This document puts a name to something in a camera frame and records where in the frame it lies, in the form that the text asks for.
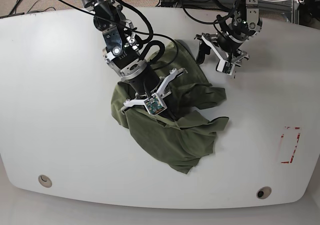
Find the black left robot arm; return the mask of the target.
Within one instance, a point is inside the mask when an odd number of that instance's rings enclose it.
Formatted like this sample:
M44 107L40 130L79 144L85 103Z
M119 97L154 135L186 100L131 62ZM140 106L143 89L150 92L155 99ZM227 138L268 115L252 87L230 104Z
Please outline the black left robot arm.
M211 0L227 15L217 15L212 22L201 21L191 16L180 0L184 13L193 21L203 24L217 26L215 34L197 34L195 38L199 40L199 49L196 63L201 65L205 61L206 55L214 52L218 58L215 70L220 73L232 75L235 67L242 66L242 60L249 60L248 53L240 49L240 46L261 31L263 21L260 18L258 0L235 0L232 8L224 6L219 0Z

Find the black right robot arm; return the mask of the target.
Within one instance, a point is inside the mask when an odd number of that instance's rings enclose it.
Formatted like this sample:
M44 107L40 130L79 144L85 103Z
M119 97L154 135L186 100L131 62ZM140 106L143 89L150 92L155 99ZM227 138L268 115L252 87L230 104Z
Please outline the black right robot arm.
M102 32L106 64L115 71L126 89L127 95L120 104L121 112L140 107L151 116L176 120L172 112L176 101L172 97L170 82L186 70L172 67L167 76L157 75L157 69L152 65L164 55L165 45L153 39L154 32L148 19L122 0L82 0L82 4L93 12L94 26ZM135 12L144 21L147 38L138 36L132 21L123 14L123 8Z

